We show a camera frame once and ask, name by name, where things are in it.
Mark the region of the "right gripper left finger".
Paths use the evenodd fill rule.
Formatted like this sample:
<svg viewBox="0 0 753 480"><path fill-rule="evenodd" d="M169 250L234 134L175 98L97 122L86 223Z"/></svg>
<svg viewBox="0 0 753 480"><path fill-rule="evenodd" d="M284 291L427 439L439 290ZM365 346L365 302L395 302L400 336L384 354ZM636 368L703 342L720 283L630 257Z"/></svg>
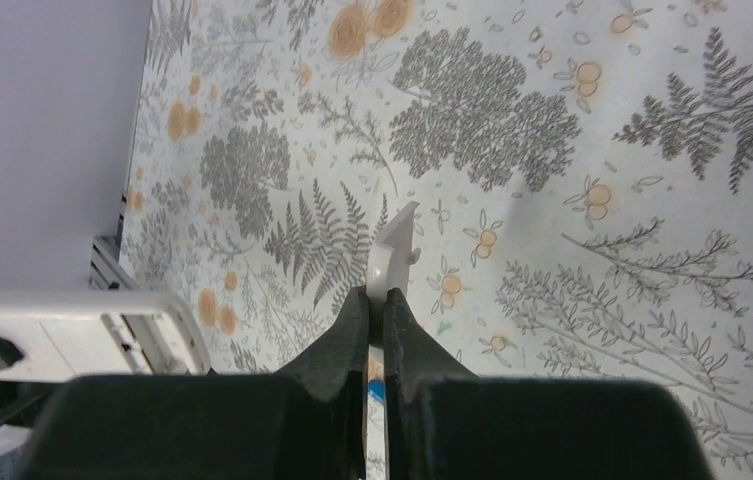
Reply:
<svg viewBox="0 0 753 480"><path fill-rule="evenodd" d="M84 376L50 398L22 479L357 479L365 473L367 298L273 373Z"/></svg>

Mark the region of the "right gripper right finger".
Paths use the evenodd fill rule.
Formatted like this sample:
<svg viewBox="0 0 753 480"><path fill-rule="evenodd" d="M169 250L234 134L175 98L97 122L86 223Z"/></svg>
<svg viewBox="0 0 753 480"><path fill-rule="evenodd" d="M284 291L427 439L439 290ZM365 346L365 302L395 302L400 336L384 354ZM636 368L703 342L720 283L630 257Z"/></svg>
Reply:
<svg viewBox="0 0 753 480"><path fill-rule="evenodd" d="M645 381L480 377L383 308L393 479L710 479L691 421Z"/></svg>

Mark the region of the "blue battery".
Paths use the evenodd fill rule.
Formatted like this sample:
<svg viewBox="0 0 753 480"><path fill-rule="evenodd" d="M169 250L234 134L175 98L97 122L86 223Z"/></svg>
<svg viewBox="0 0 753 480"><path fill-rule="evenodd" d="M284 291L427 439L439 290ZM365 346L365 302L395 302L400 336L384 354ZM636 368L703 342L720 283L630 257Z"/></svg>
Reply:
<svg viewBox="0 0 753 480"><path fill-rule="evenodd" d="M383 380L371 379L367 383L367 392L371 398L384 405L386 402L385 384Z"/></svg>

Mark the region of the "white battery cover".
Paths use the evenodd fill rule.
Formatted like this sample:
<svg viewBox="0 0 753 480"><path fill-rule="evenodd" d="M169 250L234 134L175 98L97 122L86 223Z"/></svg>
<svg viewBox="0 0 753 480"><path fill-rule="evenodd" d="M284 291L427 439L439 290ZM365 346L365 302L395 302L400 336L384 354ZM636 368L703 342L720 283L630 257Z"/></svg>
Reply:
<svg viewBox="0 0 753 480"><path fill-rule="evenodd" d="M420 257L413 247L414 217L419 203L411 201L381 227L370 247L365 290L369 302L369 343L383 348L383 314L387 294L394 288L407 291L410 268Z"/></svg>

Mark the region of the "white remote control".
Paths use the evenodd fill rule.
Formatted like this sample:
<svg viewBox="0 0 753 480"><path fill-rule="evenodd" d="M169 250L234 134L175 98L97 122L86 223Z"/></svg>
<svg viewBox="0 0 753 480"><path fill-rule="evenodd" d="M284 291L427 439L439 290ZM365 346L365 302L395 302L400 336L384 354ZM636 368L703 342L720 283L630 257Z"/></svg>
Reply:
<svg viewBox="0 0 753 480"><path fill-rule="evenodd" d="M52 391L86 375L202 375L211 360L184 300L152 291L0 290L0 457Z"/></svg>

